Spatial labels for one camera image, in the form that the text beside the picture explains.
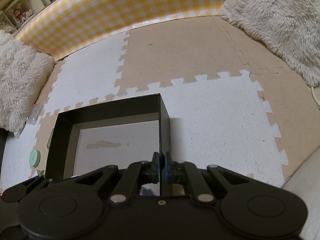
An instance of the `white fluffy cushion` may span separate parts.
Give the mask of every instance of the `white fluffy cushion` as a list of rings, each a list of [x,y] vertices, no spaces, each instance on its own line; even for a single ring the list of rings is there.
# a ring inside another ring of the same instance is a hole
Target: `white fluffy cushion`
[[[220,17],[265,43],[307,85],[320,84],[320,0],[226,0]]]
[[[0,30],[0,127],[19,137],[54,64]]]

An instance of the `green disc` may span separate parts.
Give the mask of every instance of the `green disc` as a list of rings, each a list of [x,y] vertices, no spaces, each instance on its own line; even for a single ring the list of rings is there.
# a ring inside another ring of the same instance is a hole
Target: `green disc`
[[[29,163],[30,166],[36,167],[39,165],[40,162],[40,152],[36,149],[33,149],[30,153]]]

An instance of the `green round object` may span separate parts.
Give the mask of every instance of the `green round object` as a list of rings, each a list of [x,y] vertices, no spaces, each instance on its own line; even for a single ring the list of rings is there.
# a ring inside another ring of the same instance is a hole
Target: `green round object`
[[[29,163],[32,167],[37,167],[40,162],[40,152],[36,149],[33,149],[30,153]]]

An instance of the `gingham fabric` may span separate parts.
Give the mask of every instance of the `gingham fabric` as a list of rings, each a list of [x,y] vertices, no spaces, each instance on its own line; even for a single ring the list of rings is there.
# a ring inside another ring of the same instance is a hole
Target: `gingham fabric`
[[[225,0],[56,0],[16,38],[59,60],[109,36],[181,18],[218,15]]]

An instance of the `storage box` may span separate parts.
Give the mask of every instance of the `storage box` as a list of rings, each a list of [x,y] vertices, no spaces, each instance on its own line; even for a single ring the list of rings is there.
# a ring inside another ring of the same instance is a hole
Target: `storage box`
[[[6,33],[11,34],[17,30],[3,11],[0,11],[0,30],[4,30]]]
[[[58,115],[45,176],[59,181],[109,164],[124,169],[170,150],[170,119],[160,94],[86,106]]]
[[[31,17],[31,15],[33,15],[33,10],[27,0],[14,0],[4,13],[13,23],[15,28],[18,29]]]

